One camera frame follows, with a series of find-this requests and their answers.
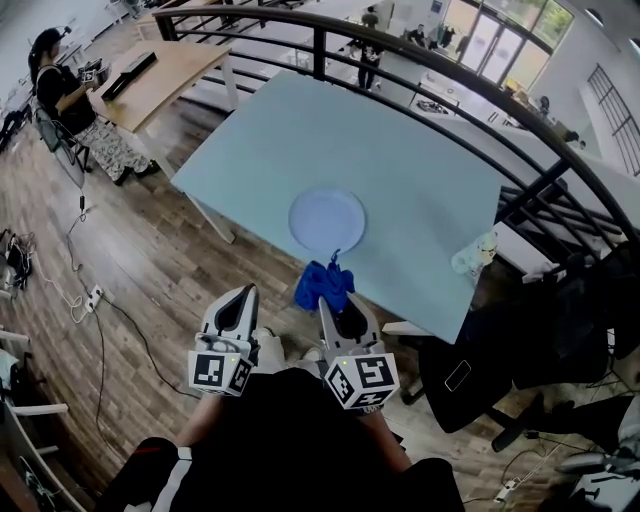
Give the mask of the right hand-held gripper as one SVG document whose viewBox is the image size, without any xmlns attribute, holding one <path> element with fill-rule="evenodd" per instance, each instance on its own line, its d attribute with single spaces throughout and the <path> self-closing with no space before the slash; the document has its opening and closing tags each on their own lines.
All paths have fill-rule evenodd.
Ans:
<svg viewBox="0 0 640 512">
<path fill-rule="evenodd" d="M 326 387 L 345 410 L 381 407 L 399 389 L 399 376 L 394 354 L 377 342 L 380 327 L 374 313 L 353 293 L 347 294 L 340 313 L 325 298 L 318 306 Z"/>
</svg>

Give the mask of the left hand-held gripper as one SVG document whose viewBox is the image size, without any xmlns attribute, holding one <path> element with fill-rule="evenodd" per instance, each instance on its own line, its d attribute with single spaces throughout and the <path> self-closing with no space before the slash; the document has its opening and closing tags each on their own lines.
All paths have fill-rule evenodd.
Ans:
<svg viewBox="0 0 640 512">
<path fill-rule="evenodd" d="M 235 288 L 207 308 L 194 349 L 188 353 L 190 388 L 239 397 L 258 364 L 259 291 L 255 284 Z"/>
</svg>

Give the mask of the blue cloth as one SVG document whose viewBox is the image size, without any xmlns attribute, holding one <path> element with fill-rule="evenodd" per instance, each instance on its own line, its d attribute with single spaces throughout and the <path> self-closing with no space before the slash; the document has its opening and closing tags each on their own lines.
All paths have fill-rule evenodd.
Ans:
<svg viewBox="0 0 640 512">
<path fill-rule="evenodd" d="M 354 275 L 338 264 L 337 249 L 324 266 L 311 261 L 301 274 L 294 292 L 294 303 L 303 310 L 317 311 L 323 298 L 330 310 L 341 313 L 347 306 L 348 295 L 355 292 Z"/>
</svg>

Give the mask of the pale blue big plate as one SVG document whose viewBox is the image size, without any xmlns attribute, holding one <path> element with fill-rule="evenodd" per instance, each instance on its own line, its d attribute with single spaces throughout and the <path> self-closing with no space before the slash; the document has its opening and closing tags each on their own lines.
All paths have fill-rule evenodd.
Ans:
<svg viewBox="0 0 640 512">
<path fill-rule="evenodd" d="M 365 210 L 351 192 L 316 188 L 300 193 L 288 214 L 289 231 L 308 251 L 323 256 L 347 252 L 364 235 Z"/>
</svg>

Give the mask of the person's left forearm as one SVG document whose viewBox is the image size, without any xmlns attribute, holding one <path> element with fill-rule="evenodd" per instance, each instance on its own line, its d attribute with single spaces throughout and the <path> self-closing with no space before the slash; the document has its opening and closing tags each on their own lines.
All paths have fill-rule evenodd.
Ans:
<svg viewBox="0 0 640 512">
<path fill-rule="evenodd" d="M 190 447 L 207 437 L 224 408 L 226 396 L 205 393 L 176 437 L 175 445 Z"/>
</svg>

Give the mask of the person's right forearm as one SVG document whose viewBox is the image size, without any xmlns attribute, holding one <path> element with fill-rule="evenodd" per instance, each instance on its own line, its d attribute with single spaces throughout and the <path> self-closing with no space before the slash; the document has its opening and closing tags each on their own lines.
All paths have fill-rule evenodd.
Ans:
<svg viewBox="0 0 640 512">
<path fill-rule="evenodd" d="M 410 458 L 394 437 L 380 410 L 358 416 L 357 420 L 364 426 L 393 472 L 402 473 L 412 466 Z"/>
</svg>

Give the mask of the white table leg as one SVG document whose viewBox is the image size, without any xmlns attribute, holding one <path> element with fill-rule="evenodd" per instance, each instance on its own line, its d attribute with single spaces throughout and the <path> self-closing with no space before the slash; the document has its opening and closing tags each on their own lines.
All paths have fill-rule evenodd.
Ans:
<svg viewBox="0 0 640 512">
<path fill-rule="evenodd" d="M 429 331 L 408 321 L 386 323 L 382 327 L 382 331 L 391 336 L 432 336 Z"/>
<path fill-rule="evenodd" d="M 223 219 L 223 217 L 214 209 L 205 205 L 198 199 L 194 198 L 192 195 L 188 194 L 187 197 L 203 215 L 207 222 L 212 226 L 212 228 L 217 232 L 217 234 L 227 244 L 233 244 L 236 239 L 235 234 L 231 231 L 229 225 Z"/>
</svg>

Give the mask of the black smartphone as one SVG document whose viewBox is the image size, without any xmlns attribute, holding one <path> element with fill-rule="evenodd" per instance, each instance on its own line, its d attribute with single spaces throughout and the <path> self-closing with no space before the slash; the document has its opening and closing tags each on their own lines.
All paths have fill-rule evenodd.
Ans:
<svg viewBox="0 0 640 512">
<path fill-rule="evenodd" d="M 461 360 L 445 378 L 444 385 L 446 389 L 451 393 L 455 392 L 469 377 L 471 370 L 472 368 L 469 362 L 466 359 Z"/>
</svg>

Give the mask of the person's black shirt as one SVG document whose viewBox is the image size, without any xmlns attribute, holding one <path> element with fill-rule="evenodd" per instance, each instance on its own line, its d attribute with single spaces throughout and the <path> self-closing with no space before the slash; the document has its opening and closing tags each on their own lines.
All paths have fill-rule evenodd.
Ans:
<svg viewBox="0 0 640 512">
<path fill-rule="evenodd" d="M 395 473 L 358 416 L 305 370 L 253 375 L 202 441 L 143 440 L 95 512 L 465 512 L 448 461 Z"/>
</svg>

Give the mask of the small plush toy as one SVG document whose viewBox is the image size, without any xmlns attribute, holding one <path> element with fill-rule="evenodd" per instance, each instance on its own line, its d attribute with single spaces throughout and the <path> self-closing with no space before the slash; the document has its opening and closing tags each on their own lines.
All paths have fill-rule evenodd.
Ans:
<svg viewBox="0 0 640 512">
<path fill-rule="evenodd" d="M 497 249 L 498 236 L 495 230 L 491 230 L 456 253 L 451 258 L 452 269 L 477 285 L 484 268 L 493 262 Z"/>
</svg>

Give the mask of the black office chair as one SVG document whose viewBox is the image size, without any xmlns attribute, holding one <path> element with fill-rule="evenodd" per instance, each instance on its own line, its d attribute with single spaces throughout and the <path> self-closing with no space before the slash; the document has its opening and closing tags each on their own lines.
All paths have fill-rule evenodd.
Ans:
<svg viewBox="0 0 640 512">
<path fill-rule="evenodd" d="M 416 392 L 402 391 L 403 403 L 425 397 L 447 433 L 486 415 L 503 428 L 492 442 L 502 451 L 543 423 L 542 395 L 517 417 L 496 409 L 511 389 L 601 380 L 611 359 L 640 347 L 640 255 L 623 243 L 592 266 L 579 257 L 566 270 L 565 277 L 548 271 L 518 297 L 469 312 L 452 344 L 433 335 L 401 337 L 418 354 L 421 382 Z M 444 380 L 463 359 L 471 373 L 451 393 Z"/>
</svg>

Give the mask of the light wooden table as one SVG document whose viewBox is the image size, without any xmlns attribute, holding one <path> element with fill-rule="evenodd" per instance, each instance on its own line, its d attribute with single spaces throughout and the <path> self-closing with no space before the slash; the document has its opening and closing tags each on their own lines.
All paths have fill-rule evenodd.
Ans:
<svg viewBox="0 0 640 512">
<path fill-rule="evenodd" d="M 107 89 L 146 53 L 153 53 L 156 60 L 126 85 L 115 99 L 103 99 Z M 140 41 L 112 64 L 109 79 L 89 98 L 101 117 L 134 135 L 150 158 L 171 178 L 175 170 L 151 139 L 148 125 L 213 68 L 221 69 L 230 107 L 236 109 L 239 94 L 230 53 L 231 48 L 226 45 Z"/>
</svg>

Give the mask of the grey office chair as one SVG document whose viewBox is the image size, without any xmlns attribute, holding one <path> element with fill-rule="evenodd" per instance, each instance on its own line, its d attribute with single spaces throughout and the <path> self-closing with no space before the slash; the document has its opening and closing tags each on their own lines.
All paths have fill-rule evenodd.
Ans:
<svg viewBox="0 0 640 512">
<path fill-rule="evenodd" d="M 33 121 L 40 139 L 66 170 L 78 169 L 81 174 L 92 172 L 89 165 L 89 148 L 59 121 L 52 119 L 42 106 L 35 108 Z"/>
</svg>

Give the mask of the long black box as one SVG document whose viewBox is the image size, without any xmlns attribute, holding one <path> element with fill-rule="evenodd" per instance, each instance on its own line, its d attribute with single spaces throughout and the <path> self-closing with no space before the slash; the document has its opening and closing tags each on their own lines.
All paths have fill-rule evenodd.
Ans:
<svg viewBox="0 0 640 512">
<path fill-rule="evenodd" d="M 112 85 L 101 94 L 101 99 L 105 102 L 114 101 L 136 78 L 142 75 L 156 61 L 157 57 L 154 52 L 140 54 L 118 75 Z"/>
</svg>

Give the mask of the glass entrance doors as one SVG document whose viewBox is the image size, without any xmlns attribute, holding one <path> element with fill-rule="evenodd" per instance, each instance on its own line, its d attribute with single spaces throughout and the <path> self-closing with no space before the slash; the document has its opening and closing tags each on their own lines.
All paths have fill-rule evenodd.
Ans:
<svg viewBox="0 0 640 512">
<path fill-rule="evenodd" d="M 528 90 L 574 16 L 557 0 L 460 0 L 475 9 L 456 61 L 499 87 Z"/>
</svg>

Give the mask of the black window grille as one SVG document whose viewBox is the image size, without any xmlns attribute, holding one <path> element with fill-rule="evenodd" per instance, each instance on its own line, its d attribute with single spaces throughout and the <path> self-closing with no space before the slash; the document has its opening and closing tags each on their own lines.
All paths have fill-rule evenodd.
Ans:
<svg viewBox="0 0 640 512">
<path fill-rule="evenodd" d="M 587 83 L 608 123 L 605 139 L 618 151 L 625 173 L 640 178 L 640 127 L 635 118 L 600 64 Z"/>
</svg>

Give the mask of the white furniture frame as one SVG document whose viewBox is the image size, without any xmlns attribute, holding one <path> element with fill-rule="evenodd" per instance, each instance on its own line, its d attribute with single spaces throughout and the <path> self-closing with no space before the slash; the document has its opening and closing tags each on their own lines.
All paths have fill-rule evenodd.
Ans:
<svg viewBox="0 0 640 512">
<path fill-rule="evenodd" d="M 41 510 L 86 512 L 50 467 L 59 447 L 45 443 L 37 430 L 48 416 L 67 413 L 69 407 L 37 399 L 44 381 L 30 377 L 31 358 L 30 338 L 0 325 L 0 452 L 6 452 Z"/>
</svg>

